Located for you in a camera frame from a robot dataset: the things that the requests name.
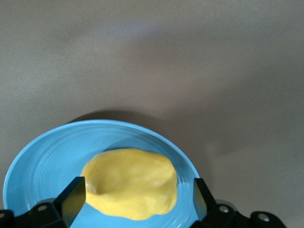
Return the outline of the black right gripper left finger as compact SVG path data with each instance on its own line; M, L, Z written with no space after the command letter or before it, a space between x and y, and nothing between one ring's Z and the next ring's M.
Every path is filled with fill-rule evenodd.
M26 213L15 216L9 209L0 211L2 228L69 228L86 202L84 177L75 177L55 198L36 204Z

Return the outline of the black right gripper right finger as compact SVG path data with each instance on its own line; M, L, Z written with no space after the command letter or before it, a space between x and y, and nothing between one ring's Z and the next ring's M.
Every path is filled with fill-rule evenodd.
M217 202L202 178L195 178L193 203L198 220L192 228L283 228L284 223L276 215L254 211L245 217L226 202Z

